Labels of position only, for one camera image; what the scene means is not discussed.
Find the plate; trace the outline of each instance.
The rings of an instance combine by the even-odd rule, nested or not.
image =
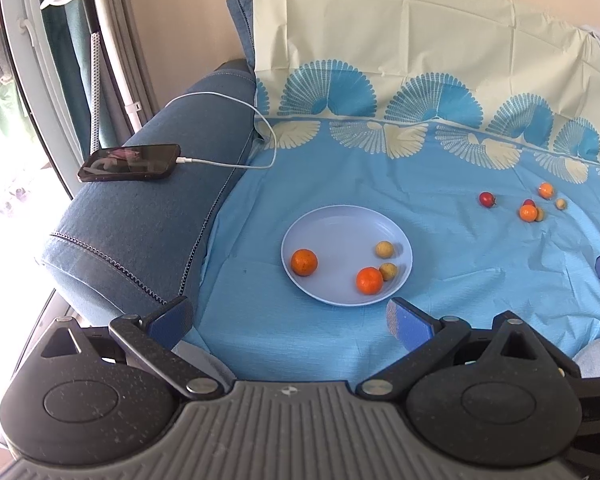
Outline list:
[[[376,256],[376,244],[382,240],[394,245],[392,258]],[[290,268],[298,249],[309,249],[318,257],[311,276],[297,276]],[[391,297],[407,281],[413,265],[402,229],[379,212],[355,205],[330,205],[302,215],[286,231],[280,254],[291,281],[312,298],[337,306],[363,306]],[[397,276],[377,294],[362,294],[356,287],[360,269],[387,262],[398,267]]]

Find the red cherry tomato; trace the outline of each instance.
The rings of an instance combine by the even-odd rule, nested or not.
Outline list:
[[[480,203],[485,207],[493,207],[496,203],[496,197],[488,191],[480,193],[478,200],[480,200]]]

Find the yellow fruit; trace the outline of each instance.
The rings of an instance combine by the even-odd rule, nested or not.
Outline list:
[[[381,258],[391,258],[394,255],[394,246],[386,240],[376,245],[376,254]]]
[[[388,282],[396,277],[398,274],[398,267],[394,264],[382,264],[380,266],[380,274],[382,274],[382,279]]]

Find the orange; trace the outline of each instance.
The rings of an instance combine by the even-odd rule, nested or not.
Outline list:
[[[546,200],[549,200],[554,195],[554,186],[548,182],[543,182],[538,187],[538,195]]]
[[[383,282],[382,272],[375,267],[365,267],[356,276],[356,286],[362,294],[377,294]]]
[[[310,276],[318,268],[318,256],[309,249],[298,249],[291,256],[291,270],[298,276]]]
[[[533,222],[538,217],[538,209],[527,204],[519,209],[518,214],[525,222]]]

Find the smartphone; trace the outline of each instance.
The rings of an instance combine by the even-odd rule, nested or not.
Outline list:
[[[91,154],[78,170],[80,182],[165,178],[180,156],[177,144],[104,148]]]

